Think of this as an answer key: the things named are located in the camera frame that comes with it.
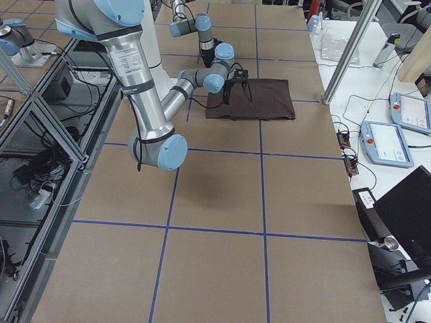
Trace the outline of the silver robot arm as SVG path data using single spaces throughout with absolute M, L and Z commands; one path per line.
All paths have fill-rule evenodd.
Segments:
M 213 36 L 212 22 L 205 12 L 193 15 L 185 1 L 171 1 L 172 23 L 170 32 L 173 37 L 197 33 L 199 54 L 206 67 L 210 67 L 215 59 L 215 49 L 219 44 Z
M 173 36 L 196 32 L 205 67 L 185 69 L 172 82 L 160 65 L 160 51 L 149 1 L 56 1 L 56 24 L 60 33 L 103 45 L 129 100 L 136 122 L 129 150 L 139 165 L 175 170 L 184 162 L 187 140 L 176 133 L 172 118 L 202 87 L 222 94 L 227 103 L 230 90 L 240 83 L 251 99 L 248 72 L 234 60 L 231 44 L 216 43 L 211 20 L 205 13 L 187 19 L 173 1 L 176 15 L 170 25 Z

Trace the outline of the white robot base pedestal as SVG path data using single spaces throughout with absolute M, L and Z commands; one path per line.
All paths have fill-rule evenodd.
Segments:
M 154 18 L 149 0 L 141 1 L 144 4 L 144 14 L 141 21 L 142 35 L 141 45 L 145 54 L 147 65 L 150 68 L 150 73 L 155 83 L 155 87 L 159 98 L 162 100 L 176 79 L 171 79 L 162 66 L 158 39 L 156 37 L 156 29 L 154 26 Z

